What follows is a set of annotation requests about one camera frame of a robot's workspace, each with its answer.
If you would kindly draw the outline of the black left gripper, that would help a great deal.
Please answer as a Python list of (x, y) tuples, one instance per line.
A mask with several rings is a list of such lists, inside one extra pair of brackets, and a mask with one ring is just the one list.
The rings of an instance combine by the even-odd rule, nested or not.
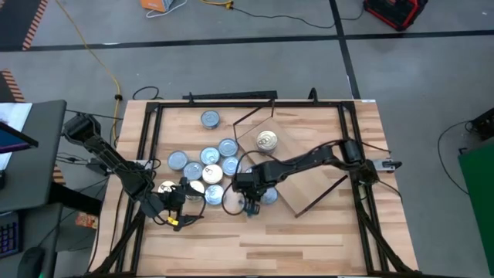
[[(186, 194), (191, 194), (194, 189), (186, 177), (181, 177), (177, 188), (172, 188), (170, 192), (160, 193), (160, 200), (164, 210), (180, 214), (186, 201)], [(202, 215), (180, 215), (173, 221), (173, 230), (180, 232), (184, 227), (195, 224)]]

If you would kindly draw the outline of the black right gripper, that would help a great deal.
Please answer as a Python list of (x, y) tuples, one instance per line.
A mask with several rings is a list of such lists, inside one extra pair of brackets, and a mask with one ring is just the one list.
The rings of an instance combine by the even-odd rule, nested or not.
[(239, 173), (232, 179), (234, 192), (244, 192), (244, 211), (251, 215), (252, 202), (246, 193), (257, 194), (255, 197), (254, 214), (258, 215), (261, 208), (262, 193), (267, 190), (269, 183), (263, 170), (252, 170), (250, 173)]

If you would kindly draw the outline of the black-label silver-lid can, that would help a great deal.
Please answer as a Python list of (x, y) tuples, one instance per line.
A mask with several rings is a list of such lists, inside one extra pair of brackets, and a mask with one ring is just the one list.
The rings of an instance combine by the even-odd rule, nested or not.
[(278, 192), (275, 188), (268, 188), (266, 192), (262, 195), (260, 202), (263, 205), (272, 205), (278, 199)]

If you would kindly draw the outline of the blue-label pull-tab can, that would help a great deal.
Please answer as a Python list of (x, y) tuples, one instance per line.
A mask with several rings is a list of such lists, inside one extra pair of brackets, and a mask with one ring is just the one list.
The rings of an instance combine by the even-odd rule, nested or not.
[(184, 166), (183, 176), (189, 181), (201, 180), (204, 166), (197, 161), (191, 161)]

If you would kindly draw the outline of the silver-lid tuna can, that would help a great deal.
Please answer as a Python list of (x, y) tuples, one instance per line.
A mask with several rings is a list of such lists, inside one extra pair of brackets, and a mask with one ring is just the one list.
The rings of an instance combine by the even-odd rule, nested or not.
[(238, 150), (238, 144), (231, 138), (222, 139), (218, 144), (219, 154), (224, 158), (236, 156)]

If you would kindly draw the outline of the orange packet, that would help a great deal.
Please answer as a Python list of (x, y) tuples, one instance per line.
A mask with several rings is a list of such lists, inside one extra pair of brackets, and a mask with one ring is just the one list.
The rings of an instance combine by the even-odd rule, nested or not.
[(75, 224), (85, 228), (97, 229), (99, 217), (85, 212), (78, 212), (75, 218)]

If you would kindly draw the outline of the black computer mouse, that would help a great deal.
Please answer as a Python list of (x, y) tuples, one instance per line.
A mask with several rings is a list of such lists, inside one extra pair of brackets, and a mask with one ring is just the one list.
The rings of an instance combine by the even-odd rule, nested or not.
[(42, 247), (27, 249), (18, 264), (16, 278), (39, 278), (42, 274), (44, 258), (45, 250)]

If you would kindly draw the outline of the black keyboard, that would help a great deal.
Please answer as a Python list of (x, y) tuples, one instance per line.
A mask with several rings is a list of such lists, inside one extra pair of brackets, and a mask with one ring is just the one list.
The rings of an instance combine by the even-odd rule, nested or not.
[(22, 250), (20, 226), (17, 222), (0, 225), (0, 259), (12, 256)]

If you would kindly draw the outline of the monitor with blue screen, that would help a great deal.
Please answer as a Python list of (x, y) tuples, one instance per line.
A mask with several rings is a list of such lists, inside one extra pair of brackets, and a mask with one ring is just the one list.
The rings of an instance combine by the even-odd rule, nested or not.
[(38, 141), (0, 121), (0, 154), (24, 151), (38, 146)]

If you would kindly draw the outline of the yellow plug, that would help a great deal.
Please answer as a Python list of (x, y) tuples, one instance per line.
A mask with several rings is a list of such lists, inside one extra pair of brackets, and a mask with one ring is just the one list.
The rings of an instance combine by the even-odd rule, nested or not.
[(217, 2), (212, 0), (200, 0), (200, 1), (206, 5), (222, 6), (225, 9), (232, 9), (232, 6), (234, 5), (234, 2), (232, 0), (226, 0), (223, 2)]

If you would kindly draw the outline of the orange box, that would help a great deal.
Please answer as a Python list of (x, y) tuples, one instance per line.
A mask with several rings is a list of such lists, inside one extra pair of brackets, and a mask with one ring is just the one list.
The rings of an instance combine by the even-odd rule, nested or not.
[(140, 4), (143, 8), (156, 11), (167, 12), (170, 10), (174, 0), (140, 0)]

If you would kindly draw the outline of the black mat with striped edge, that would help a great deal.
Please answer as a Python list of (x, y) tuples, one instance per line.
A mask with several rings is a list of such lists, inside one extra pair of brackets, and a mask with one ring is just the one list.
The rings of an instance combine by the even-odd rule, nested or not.
[(0, 70), (0, 103), (24, 103), (25, 98), (8, 69)]
[(0, 52), (31, 47), (48, 0), (0, 0)]

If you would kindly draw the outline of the red and black case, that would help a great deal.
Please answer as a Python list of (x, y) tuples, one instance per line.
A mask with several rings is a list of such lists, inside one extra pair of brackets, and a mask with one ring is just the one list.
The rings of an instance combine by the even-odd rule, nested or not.
[(414, 24), (428, 0), (364, 0), (366, 12), (374, 15), (398, 32)]

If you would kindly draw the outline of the wooden shelf with black frame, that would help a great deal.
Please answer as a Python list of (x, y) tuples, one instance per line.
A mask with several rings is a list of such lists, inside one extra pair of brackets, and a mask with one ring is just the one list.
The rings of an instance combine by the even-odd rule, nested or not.
[[(298, 107), (289, 102), (284, 107), (266, 101), (254, 103), (252, 108), (234, 127), (238, 144), (247, 153), (245, 159), (252, 164), (269, 160), (267, 155), (255, 151), (255, 139), (262, 131), (277, 135), (279, 143), (272, 156), (281, 161), (305, 154), (322, 143), (348, 137), (347, 117), (340, 105), (314, 107), (304, 103)], [(293, 214), (300, 216), (336, 181), (319, 167), (289, 176), (276, 189)]]

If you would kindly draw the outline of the black metal table frame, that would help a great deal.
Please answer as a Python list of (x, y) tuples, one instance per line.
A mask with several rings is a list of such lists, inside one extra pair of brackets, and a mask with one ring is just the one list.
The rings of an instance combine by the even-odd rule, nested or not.
[[(222, 138), (236, 138), (235, 124), (253, 111), (253, 104), (270, 101), (328, 107), (340, 105), (347, 117), (348, 137), (361, 143), (364, 158), (377, 149), (364, 141), (381, 136), (377, 107), (362, 100), (137, 100), (127, 105), (118, 152), (126, 159), (149, 161), (154, 187), (180, 174), (167, 166), (174, 150), (197, 158), (200, 150)], [(220, 124), (206, 129), (201, 115), (215, 110)], [(203, 219), (175, 232), (169, 225), (140, 213), (137, 202), (118, 195), (120, 180), (109, 180), (100, 213), (100, 235), (89, 278), (149, 276), (341, 276), (419, 278), (402, 205), (395, 197), (358, 181), (354, 172), (322, 167), (337, 181), (305, 213), (295, 216), (280, 202), (257, 216), (227, 216), (209, 205), (187, 202), (188, 213), (203, 211)]]

